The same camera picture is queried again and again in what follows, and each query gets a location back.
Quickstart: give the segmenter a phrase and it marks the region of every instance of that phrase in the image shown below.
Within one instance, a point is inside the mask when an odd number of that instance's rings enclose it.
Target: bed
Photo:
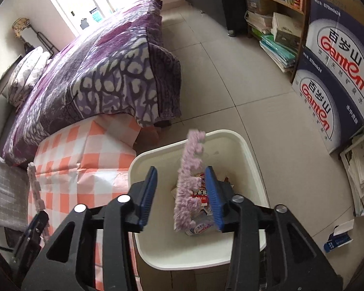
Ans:
[[[16,59],[0,80],[0,150],[16,113],[16,108],[7,102],[6,84],[21,59],[22,57]],[[128,169],[136,155],[132,147],[140,131],[140,126],[131,115],[102,114],[65,127],[40,143],[34,163],[36,178],[40,182],[40,197],[49,215],[48,229],[51,234],[76,204],[83,203],[92,208],[105,205],[119,194],[127,193]],[[22,171],[22,174],[12,180],[5,179],[3,183],[12,185],[8,185],[8,188],[24,188],[26,196],[23,198],[17,193],[19,200],[16,202],[23,201],[25,216],[28,207],[28,222],[24,223],[22,229],[16,226],[16,214],[12,211],[13,202],[10,202],[12,192],[1,193],[0,202],[8,202],[5,204],[8,208],[4,208],[3,212],[5,224],[0,224],[0,253],[6,261],[12,258],[10,250],[15,247],[25,226],[37,213],[34,189],[29,192],[27,173],[3,162],[0,174],[12,175],[14,170]],[[26,182],[20,183],[19,177],[24,175]],[[138,290],[142,290],[131,235],[129,240],[135,279]],[[95,283],[98,290],[104,289],[102,277],[100,232],[97,234],[95,250]]]
[[[31,161],[45,138],[100,113],[128,113],[141,127],[181,115],[181,66],[163,48],[161,6],[140,0],[53,58],[16,114],[7,163]]]

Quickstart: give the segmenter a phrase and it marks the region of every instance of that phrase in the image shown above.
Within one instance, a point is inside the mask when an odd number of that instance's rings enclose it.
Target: wooden bookshelf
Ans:
[[[301,14],[303,14],[303,13],[304,13],[304,12],[303,12],[303,11],[301,11],[299,8],[297,8],[296,6],[293,6],[293,5],[289,4],[289,3],[287,3],[285,0],[273,0],[273,1],[275,1],[275,2],[277,2],[277,3],[279,3],[279,4],[282,4],[282,5],[284,5],[284,6],[287,6],[288,8],[293,9],[294,11],[297,11],[297,12],[299,12],[299,13],[301,13]]]
[[[303,17],[303,20],[302,20],[302,34],[301,34],[300,43],[299,43],[299,47],[298,47],[297,58],[296,58],[296,61],[295,61],[293,73],[292,73],[291,80],[290,80],[290,82],[292,83],[294,81],[295,73],[297,71],[297,67],[298,67],[298,63],[299,63],[299,59],[300,59],[300,54],[302,52],[302,48],[306,44],[307,31],[309,30],[309,16],[310,16],[311,0],[303,0],[303,6],[302,6],[303,11],[301,11],[299,8],[287,3],[284,0],[272,0],[272,1],[275,1],[276,3],[282,4],[282,5],[286,6],[286,7],[288,7],[289,9],[293,9],[294,11],[300,13],[302,15],[302,17]]]

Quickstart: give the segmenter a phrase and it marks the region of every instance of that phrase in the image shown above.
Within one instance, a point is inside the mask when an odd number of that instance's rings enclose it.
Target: purple patterned bedspread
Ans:
[[[140,0],[85,31],[48,65],[5,143],[17,165],[45,138],[99,113],[129,113],[142,127],[181,115],[181,65],[163,48],[160,0]]]

